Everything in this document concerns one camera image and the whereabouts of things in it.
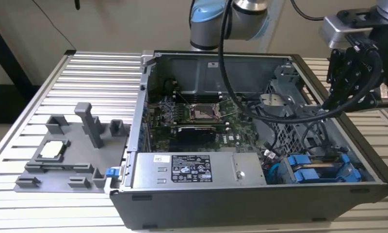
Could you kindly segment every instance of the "aluminum extrusion table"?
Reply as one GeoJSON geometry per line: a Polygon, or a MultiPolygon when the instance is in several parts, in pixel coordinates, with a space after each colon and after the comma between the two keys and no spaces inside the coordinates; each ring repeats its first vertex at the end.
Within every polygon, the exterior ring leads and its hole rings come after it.
{"type": "MultiPolygon", "coordinates": [[[[327,86],[328,61],[307,58],[305,62],[327,86]]],[[[12,190],[46,133],[44,124],[50,114],[64,114],[69,122],[80,122],[73,109],[77,102],[85,101],[92,103],[92,114],[101,122],[121,119],[131,124],[140,75],[140,54],[136,53],[77,52],[62,57],[0,142],[0,233],[131,232],[105,194],[16,193],[12,190]]],[[[388,165],[387,112],[348,116],[388,165]]],[[[379,203],[356,206],[332,223],[191,228],[173,232],[388,233],[388,197],[379,203]]]]}

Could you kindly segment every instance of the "gray 3d-printed holder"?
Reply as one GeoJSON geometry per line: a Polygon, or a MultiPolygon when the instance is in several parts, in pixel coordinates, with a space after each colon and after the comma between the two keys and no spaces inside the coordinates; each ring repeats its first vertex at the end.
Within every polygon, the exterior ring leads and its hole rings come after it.
{"type": "Polygon", "coordinates": [[[75,113],[84,123],[50,116],[48,133],[16,180],[16,192],[104,192],[105,170],[121,163],[129,125],[121,120],[101,124],[91,108],[89,103],[76,105],[75,113]],[[50,141],[62,141],[64,147],[54,158],[44,158],[40,153],[50,141]]]}

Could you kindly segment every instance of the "power supply label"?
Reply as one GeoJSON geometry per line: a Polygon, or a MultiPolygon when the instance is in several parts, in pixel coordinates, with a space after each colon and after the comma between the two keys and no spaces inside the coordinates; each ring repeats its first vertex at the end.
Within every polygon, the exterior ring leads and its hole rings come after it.
{"type": "Polygon", "coordinates": [[[173,182],[212,182],[209,155],[173,155],[171,180],[173,182]]]}

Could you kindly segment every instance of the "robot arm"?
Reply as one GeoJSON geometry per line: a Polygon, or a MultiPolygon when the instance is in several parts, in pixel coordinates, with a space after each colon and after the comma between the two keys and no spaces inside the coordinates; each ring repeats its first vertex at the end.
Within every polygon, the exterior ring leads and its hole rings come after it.
{"type": "MultiPolygon", "coordinates": [[[[219,47],[225,0],[195,1],[191,15],[191,45],[193,50],[219,47]]],[[[225,39],[249,40],[259,37],[268,24],[267,0],[235,0],[229,12],[225,39]]]]}
{"type": "MultiPolygon", "coordinates": [[[[219,47],[224,5],[225,0],[195,2],[191,15],[193,50],[215,50],[219,47]]],[[[268,1],[232,0],[228,10],[224,39],[249,40],[260,37],[268,24],[268,1]]],[[[347,107],[345,112],[388,107],[388,0],[377,0],[377,6],[371,9],[343,10],[335,16],[327,16],[320,36],[333,49],[327,76],[327,82],[331,83],[329,98],[323,108],[336,109],[368,85],[371,78],[376,78],[372,77],[372,50],[377,51],[377,59],[383,60],[383,72],[371,88],[373,91],[357,104],[347,107]]]]}

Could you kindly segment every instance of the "black cable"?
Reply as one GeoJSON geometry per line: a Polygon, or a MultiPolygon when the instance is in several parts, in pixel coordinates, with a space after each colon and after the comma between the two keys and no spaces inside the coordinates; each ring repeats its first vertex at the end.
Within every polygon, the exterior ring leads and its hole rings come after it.
{"type": "MultiPolygon", "coordinates": [[[[256,113],[257,113],[259,115],[261,115],[260,111],[263,110],[263,108],[260,108],[260,106],[256,106],[255,110],[256,110],[256,113]]],[[[275,150],[275,145],[276,145],[276,143],[277,143],[279,133],[277,133],[275,127],[273,127],[269,123],[265,123],[264,121],[261,121],[261,122],[263,122],[263,123],[267,125],[267,127],[269,127],[269,129],[273,131],[273,134],[275,134],[275,136],[273,136],[273,142],[272,142],[272,144],[271,144],[271,148],[268,148],[268,149],[269,149],[272,152],[275,152],[273,150],[275,150]]]]}
{"type": "Polygon", "coordinates": [[[195,6],[195,0],[192,0],[192,4],[189,6],[189,15],[188,15],[188,25],[189,28],[192,28],[192,13],[193,13],[193,6],[195,6]]]}
{"type": "Polygon", "coordinates": [[[357,104],[357,101],[365,96],[365,94],[369,92],[369,90],[372,89],[372,87],[375,86],[376,82],[380,79],[380,75],[381,75],[381,70],[383,70],[383,61],[381,61],[381,57],[377,53],[377,51],[371,50],[368,52],[368,56],[371,56],[371,60],[373,61],[373,71],[371,74],[371,77],[367,77],[368,82],[364,86],[364,88],[356,93],[356,95],[344,103],[341,104],[336,109],[315,115],[315,116],[309,116],[305,118],[296,118],[296,119],[277,119],[273,117],[264,117],[264,116],[257,116],[256,114],[252,113],[251,110],[248,110],[241,102],[237,100],[236,98],[236,94],[232,88],[232,85],[229,83],[228,80],[228,76],[227,76],[227,70],[225,70],[225,64],[224,64],[224,35],[225,35],[225,26],[227,26],[227,18],[228,18],[228,13],[229,13],[229,7],[232,5],[233,0],[228,0],[224,6],[224,12],[223,12],[223,21],[221,21],[221,27],[220,27],[220,40],[219,40],[219,50],[217,50],[217,58],[219,58],[219,68],[220,68],[220,72],[221,72],[221,78],[223,78],[223,82],[225,85],[225,89],[228,92],[229,97],[232,98],[233,103],[236,104],[237,108],[241,110],[241,112],[251,118],[255,118],[257,120],[265,121],[265,122],[271,122],[271,123],[279,123],[279,124],[297,124],[297,123],[308,123],[312,121],[319,121],[331,117],[335,117],[336,115],[339,115],[348,107],[351,107],[352,105],[357,104]]]}
{"type": "Polygon", "coordinates": [[[305,140],[305,137],[308,136],[308,133],[309,133],[311,128],[312,128],[315,125],[317,125],[317,124],[319,124],[319,122],[316,121],[316,122],[312,122],[312,123],[308,125],[308,127],[305,128],[305,130],[304,130],[304,132],[303,132],[303,135],[301,135],[301,141],[300,141],[304,150],[305,150],[311,155],[313,155],[313,153],[312,153],[312,151],[309,150],[309,148],[305,146],[304,140],[305,140]]]}
{"type": "Polygon", "coordinates": [[[71,46],[73,47],[73,49],[76,50],[76,47],[73,46],[72,42],[69,41],[69,39],[67,38],[65,34],[62,34],[62,32],[58,30],[58,28],[56,27],[54,23],[52,22],[49,16],[46,15],[46,13],[44,12],[42,8],[40,7],[40,5],[36,3],[34,0],[32,0],[32,2],[34,3],[34,5],[38,7],[38,9],[41,10],[44,16],[46,17],[46,19],[49,20],[53,28],[58,31],[60,35],[62,35],[62,37],[65,38],[65,40],[68,41],[68,43],[71,44],[71,46]]]}
{"type": "Polygon", "coordinates": [[[295,0],[291,0],[292,6],[295,8],[295,11],[297,12],[297,14],[304,17],[307,20],[311,21],[323,21],[324,17],[311,17],[308,16],[297,7],[295,0]]]}

